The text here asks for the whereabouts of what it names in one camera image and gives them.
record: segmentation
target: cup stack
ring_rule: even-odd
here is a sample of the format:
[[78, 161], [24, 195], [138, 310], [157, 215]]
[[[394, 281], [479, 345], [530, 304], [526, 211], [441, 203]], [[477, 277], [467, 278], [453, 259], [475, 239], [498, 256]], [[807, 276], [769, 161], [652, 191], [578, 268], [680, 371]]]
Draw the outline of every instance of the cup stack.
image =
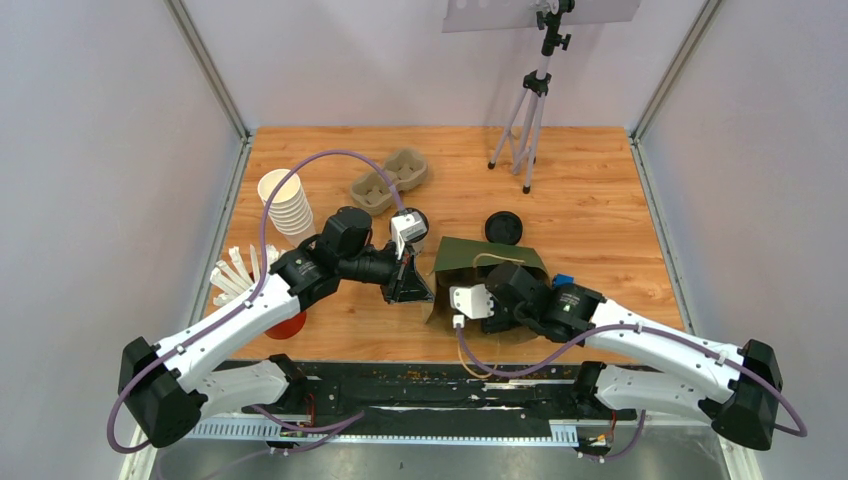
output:
[[[267, 205], [274, 187], [289, 173], [289, 170], [281, 168], [265, 174], [259, 180], [257, 188], [259, 198], [263, 205]], [[300, 177], [295, 174], [277, 192], [271, 200], [271, 208], [268, 217], [278, 232], [285, 235], [286, 240], [297, 247], [307, 238], [315, 235], [315, 223], [313, 222], [312, 209], [306, 201], [306, 193], [300, 183]]]

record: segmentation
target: red cup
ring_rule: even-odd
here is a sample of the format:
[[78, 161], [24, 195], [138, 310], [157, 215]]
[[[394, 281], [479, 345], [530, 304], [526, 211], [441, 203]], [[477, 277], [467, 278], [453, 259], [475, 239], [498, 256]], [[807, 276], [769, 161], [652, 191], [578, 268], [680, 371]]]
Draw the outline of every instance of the red cup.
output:
[[305, 324], [306, 312], [300, 312], [292, 318], [265, 330], [265, 335], [274, 340], [286, 340], [297, 335]]

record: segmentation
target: purple tube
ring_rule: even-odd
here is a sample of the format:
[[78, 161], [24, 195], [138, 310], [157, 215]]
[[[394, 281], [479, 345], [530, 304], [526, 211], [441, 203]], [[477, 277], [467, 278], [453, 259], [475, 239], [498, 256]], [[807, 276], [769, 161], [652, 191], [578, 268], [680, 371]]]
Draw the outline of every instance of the purple tube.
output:
[[[639, 442], [639, 437], [642, 436], [642, 430], [645, 429], [645, 416], [645, 411], [642, 410], [642, 413], [639, 414], [639, 423], [636, 424], [636, 432], [633, 433], [633, 438], [630, 439], [630, 442], [627, 444], [627, 446], [622, 448], [620, 452], [614, 453], [612, 455], [604, 455], [604, 462], [618, 460], [630, 453], [631, 450], [633, 450], [633, 447], [635, 447], [636, 444]], [[602, 457], [598, 455], [586, 455], [586, 458], [600, 463]]]
[[347, 427], [348, 425], [350, 425], [351, 423], [355, 422], [356, 420], [359, 420], [360, 418], [365, 416], [365, 412], [359, 412], [358, 414], [348, 418], [347, 420], [343, 420], [341, 422], [334, 423], [332, 425], [326, 425], [324, 427], [301, 427], [299, 425], [294, 425], [292, 423], [286, 423], [286, 422], [280, 420], [279, 418], [271, 415], [268, 412], [268, 410], [265, 410], [264, 408], [262, 408], [259, 405], [251, 405], [250, 408], [256, 410], [258, 413], [262, 414], [263, 417], [267, 418], [268, 420], [271, 420], [272, 422], [274, 422], [277, 425], [285, 428], [286, 430], [293, 430], [295, 432], [304, 432], [304, 433], [324, 433], [324, 432], [329, 432], [329, 431], [335, 430], [337, 428], [344, 428], [344, 427]]

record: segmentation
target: white wall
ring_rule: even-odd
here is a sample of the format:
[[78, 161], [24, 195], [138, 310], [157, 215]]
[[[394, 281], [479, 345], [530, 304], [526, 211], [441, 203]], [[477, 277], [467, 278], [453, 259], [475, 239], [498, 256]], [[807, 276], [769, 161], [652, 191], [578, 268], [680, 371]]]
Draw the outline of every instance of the white wall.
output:
[[[500, 125], [543, 33], [443, 34], [446, 1], [186, 3], [251, 127]], [[703, 3], [643, 0], [631, 23], [563, 29], [545, 123], [633, 127]]]
[[772, 344], [809, 424], [759, 455], [769, 480], [848, 469], [846, 24], [841, 0], [725, 1], [645, 140], [696, 327]]
[[121, 349], [187, 321], [237, 139], [161, 1], [4, 0], [0, 51], [0, 478], [116, 478]]

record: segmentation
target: white bracket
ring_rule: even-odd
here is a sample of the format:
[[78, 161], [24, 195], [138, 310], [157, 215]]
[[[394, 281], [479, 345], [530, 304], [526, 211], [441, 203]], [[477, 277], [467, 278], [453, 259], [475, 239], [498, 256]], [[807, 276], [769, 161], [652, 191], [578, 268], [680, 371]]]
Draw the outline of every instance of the white bracket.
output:
[[462, 312], [471, 320], [488, 318], [495, 314], [495, 301], [484, 284], [473, 287], [451, 287], [451, 308]]
[[698, 407], [698, 401], [706, 395], [694, 384], [667, 373], [607, 365], [595, 386], [595, 398], [613, 410], [649, 410], [710, 423], [710, 418]]
[[389, 221], [389, 228], [392, 231], [392, 241], [395, 242], [397, 248], [398, 260], [403, 258], [403, 249], [410, 239], [414, 239], [422, 233], [427, 233], [427, 225], [418, 212], [392, 217]]
[[457, 313], [453, 316], [453, 328], [465, 328], [465, 315]]
[[274, 403], [288, 386], [286, 375], [270, 360], [211, 373], [197, 387], [199, 393], [209, 397], [200, 408], [200, 418], [237, 411], [247, 405]]

